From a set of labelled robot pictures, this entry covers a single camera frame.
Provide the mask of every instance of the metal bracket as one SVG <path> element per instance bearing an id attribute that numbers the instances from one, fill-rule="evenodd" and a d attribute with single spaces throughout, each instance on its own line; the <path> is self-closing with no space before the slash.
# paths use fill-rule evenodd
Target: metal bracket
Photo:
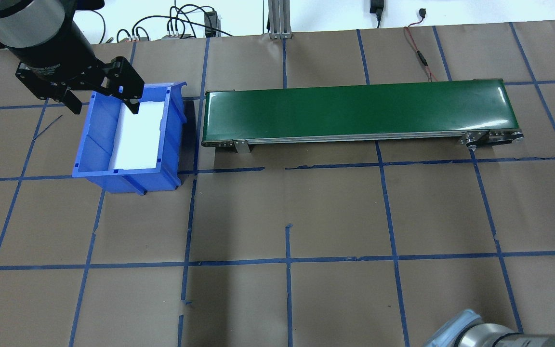
<path id="1" fill-rule="evenodd" d="M 460 143 L 469 150 L 475 151 L 478 147 L 490 147 L 517 143 L 524 140 L 521 129 L 517 130 L 476 130 L 465 132 L 460 138 Z"/>
<path id="2" fill-rule="evenodd" d="M 291 0 L 269 0 L 269 37 L 291 38 Z"/>
<path id="3" fill-rule="evenodd" d="M 250 152 L 250 147 L 247 144 L 247 140 L 233 140 L 233 144 L 235 145 L 235 151 L 237 151 L 237 153 Z"/>

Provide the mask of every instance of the robotic arm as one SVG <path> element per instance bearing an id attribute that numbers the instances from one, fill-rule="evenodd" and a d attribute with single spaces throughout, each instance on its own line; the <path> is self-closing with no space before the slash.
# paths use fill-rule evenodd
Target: robotic arm
<path id="1" fill-rule="evenodd" d="M 72 20 L 76 8 L 76 0 L 0 0 L 0 42 L 20 59 L 16 77 L 75 114 L 82 103 L 72 90 L 114 96 L 137 114 L 145 82 L 125 57 L 95 57 Z"/>

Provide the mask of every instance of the power adapter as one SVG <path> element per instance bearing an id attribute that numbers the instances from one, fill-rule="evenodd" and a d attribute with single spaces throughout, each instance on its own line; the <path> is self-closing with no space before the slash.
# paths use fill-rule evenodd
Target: power adapter
<path id="1" fill-rule="evenodd" d="M 380 24 L 385 9 L 385 0 L 370 0 L 370 13 L 376 14 L 376 19 Z"/>

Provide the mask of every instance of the metal post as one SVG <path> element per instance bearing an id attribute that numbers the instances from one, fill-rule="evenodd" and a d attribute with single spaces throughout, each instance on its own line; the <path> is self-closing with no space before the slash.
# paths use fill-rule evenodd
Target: metal post
<path id="1" fill-rule="evenodd" d="M 291 38 L 291 0 L 269 0 L 269 37 Z"/>

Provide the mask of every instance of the cable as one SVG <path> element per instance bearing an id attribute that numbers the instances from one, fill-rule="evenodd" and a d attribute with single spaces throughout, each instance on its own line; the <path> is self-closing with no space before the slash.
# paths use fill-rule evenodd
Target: cable
<path id="1" fill-rule="evenodd" d="M 151 41 L 151 39 L 149 39 L 149 33 L 147 33 L 147 30 L 145 30 L 145 28 L 143 27 L 136 27 L 136 36 L 138 37 L 138 40 L 140 41 L 141 39 L 141 35 L 138 33 L 138 29 L 143 29 L 143 31 L 145 31 L 145 35 L 147 36 L 147 41 Z"/>
<path id="2" fill-rule="evenodd" d="M 207 14 L 207 11 L 205 11 L 205 10 L 203 9 L 203 7 L 210 7 L 210 6 L 196 6 L 196 5 L 194 5 L 194 4 L 185 4 L 185 5 L 181 6 L 181 7 L 179 7 L 179 10 L 181 10 L 181 13 L 184 13 L 184 12 L 183 12 L 183 9 L 184 9 L 185 7 L 187 7 L 187 6 L 194 7 L 195 9 L 193 9 L 192 11 L 186 12 L 186 13 L 193 13 L 193 12 L 196 11 L 196 10 L 201 10 L 202 13 L 205 14 L 205 17 L 207 17 L 207 19 L 209 19 L 209 26 L 210 26 L 210 27 L 213 27 L 213 23 L 211 22 L 211 17 L 209 17 L 209 14 Z"/>
<path id="3" fill-rule="evenodd" d="M 174 23 L 177 24 L 177 21 L 179 20 L 181 22 L 181 24 L 183 25 L 183 31 L 181 32 L 181 37 L 183 37 L 183 35 L 185 35 L 185 22 L 183 22 L 182 19 L 180 19 L 179 17 L 171 17 L 168 22 L 166 23 L 166 30 L 171 32 L 172 31 L 172 35 L 175 36 L 175 32 L 177 33 L 177 36 L 179 35 L 179 30 L 172 28 L 172 21 L 174 20 Z"/>
<path id="4" fill-rule="evenodd" d="M 183 14 L 183 16 L 185 16 L 185 19 L 187 19 L 188 23 L 191 23 L 191 22 L 189 21 L 190 18 L 187 17 L 187 14 L 186 14 L 186 13 L 183 13 L 183 11 L 181 11 L 182 8 L 183 8 L 183 7 L 171 6 L 170 9 L 169 9 L 169 11 L 168 11 L 168 15 L 170 15 L 170 17 L 172 18 L 172 9 L 176 9 L 176 10 L 177 10 L 177 14 L 176 14 L 176 16 L 174 16 L 174 18 L 179 18 L 179 14 L 181 13 L 181 14 Z M 175 23 L 174 23 L 174 28 L 175 28 L 177 31 L 179 30 L 179 28 L 177 28 L 177 22 L 176 22 L 176 21 L 175 21 Z M 193 36 L 193 37 L 196 37 L 196 31 L 194 30 L 194 27 L 193 27 L 193 26 L 190 26 L 190 28 L 192 29 L 192 36 Z"/>
<path id="5" fill-rule="evenodd" d="M 102 18 L 102 25 L 104 25 L 104 28 L 102 29 L 102 37 L 100 38 L 100 42 L 98 42 L 98 43 L 102 43 L 102 41 L 104 40 L 104 36 L 106 35 L 106 21 L 104 20 L 104 16 L 98 11 L 94 11 L 94 10 L 90 10 L 90 11 L 93 13 L 97 13 L 97 15 L 100 16 L 100 18 Z"/>
<path id="6" fill-rule="evenodd" d="M 419 9 L 419 15 L 421 16 L 421 20 L 419 20 L 419 22 L 410 23 L 407 27 L 404 27 L 404 29 L 408 33 L 408 36 L 410 37 L 410 41 L 412 41 L 414 50 L 417 53 L 417 57 L 419 57 L 419 61 L 421 61 L 421 64 L 423 64 L 423 68 L 425 69 L 426 72 L 429 72 L 430 74 L 429 81 L 431 82 L 432 78 L 434 78 L 434 80 L 438 82 L 438 79 L 432 73 L 432 69 L 430 69 L 429 65 L 427 65 L 427 60 L 425 59 L 425 57 L 423 57 L 423 53 L 419 51 L 419 48 L 417 47 L 416 42 L 414 42 L 414 37 L 412 37 L 412 33 L 410 33 L 410 26 L 415 26 L 416 24 L 420 24 L 421 22 L 423 22 L 423 20 L 425 19 L 425 14 L 426 14 L 425 9 Z"/>
<path id="7" fill-rule="evenodd" d="M 149 15 L 149 16 L 147 16 L 147 17 L 145 17 L 145 18 L 139 19 L 138 22 L 136 22 L 136 23 L 134 24 L 134 26 L 132 26 L 132 28 L 135 29 L 136 26 L 138 26 L 143 20 L 147 20 L 147 19 L 150 19 L 150 18 L 169 18 L 169 19 L 170 19 L 170 18 L 173 18 L 173 17 L 167 16 L 167 15 L 157 15 L 157 14 L 156 14 L 156 15 Z M 190 22 L 189 20 L 185 20 L 185 19 L 181 19 L 181 18 L 178 18 L 178 20 L 181 20 L 181 22 L 186 22 L 186 23 L 194 24 L 195 26 L 199 26 L 199 27 L 203 27 L 203 28 L 207 28 L 207 29 L 212 29 L 212 30 L 214 30 L 214 31 L 218 31 L 218 33 L 223 33 L 224 35 L 229 35 L 230 37 L 232 36 L 231 34 L 225 32 L 225 31 L 222 31 L 222 30 L 220 30 L 220 29 L 218 29 L 218 28 L 212 28 L 212 27 L 209 27 L 209 26 L 204 26 L 203 24 L 199 24 L 199 23 L 196 23 L 196 22 Z"/>
<path id="8" fill-rule="evenodd" d="M 119 31 L 117 31 L 117 42 L 119 42 L 119 34 L 120 34 L 122 31 L 125 32 L 126 35 L 128 35 L 128 38 L 132 40 L 132 35 L 130 35 L 130 32 L 129 32 L 129 31 L 127 31 L 126 29 L 119 29 Z"/>

